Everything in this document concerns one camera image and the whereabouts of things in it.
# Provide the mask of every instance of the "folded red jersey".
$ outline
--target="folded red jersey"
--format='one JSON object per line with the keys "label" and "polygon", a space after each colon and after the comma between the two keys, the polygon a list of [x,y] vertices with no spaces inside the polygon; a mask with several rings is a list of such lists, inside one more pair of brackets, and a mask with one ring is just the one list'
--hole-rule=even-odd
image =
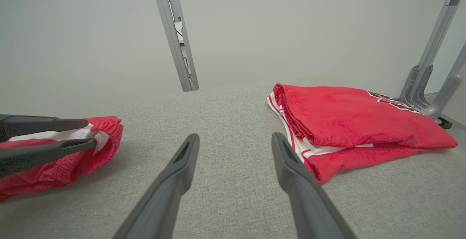
{"label": "folded red jersey", "polygon": [[76,130],[16,136],[0,143],[2,148],[52,144],[62,140],[93,138],[95,148],[67,155],[42,166],[0,179],[0,201],[15,194],[42,191],[72,184],[83,174],[91,174],[110,161],[120,145],[123,125],[115,116],[86,118],[89,125]]}
{"label": "folded red jersey", "polygon": [[[304,164],[320,183],[340,170],[458,145],[433,120],[385,95],[354,88],[281,84],[275,85],[273,95],[291,138],[316,146],[345,147],[306,158]],[[355,147],[364,144],[373,147]]]}

